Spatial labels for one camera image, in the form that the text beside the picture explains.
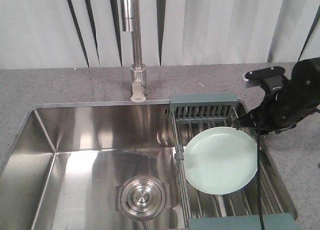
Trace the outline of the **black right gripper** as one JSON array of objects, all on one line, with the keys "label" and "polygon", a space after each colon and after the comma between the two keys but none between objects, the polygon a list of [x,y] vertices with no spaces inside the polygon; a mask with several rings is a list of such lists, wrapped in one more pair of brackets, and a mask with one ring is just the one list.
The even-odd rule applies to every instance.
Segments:
[{"label": "black right gripper", "polygon": [[238,118],[240,127],[258,129],[267,135],[295,128],[304,118],[319,112],[320,83],[310,79],[284,82],[271,99]]}]

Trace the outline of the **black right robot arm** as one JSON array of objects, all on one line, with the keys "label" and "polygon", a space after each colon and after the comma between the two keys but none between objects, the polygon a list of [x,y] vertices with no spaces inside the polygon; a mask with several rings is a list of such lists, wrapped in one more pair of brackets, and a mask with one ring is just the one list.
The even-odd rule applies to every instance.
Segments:
[{"label": "black right robot arm", "polygon": [[245,86],[260,86],[265,96],[259,106],[238,118],[239,125],[266,135],[293,129],[307,116],[318,112],[320,104],[320,59],[295,63],[291,78],[283,67],[249,71],[243,75]]}]

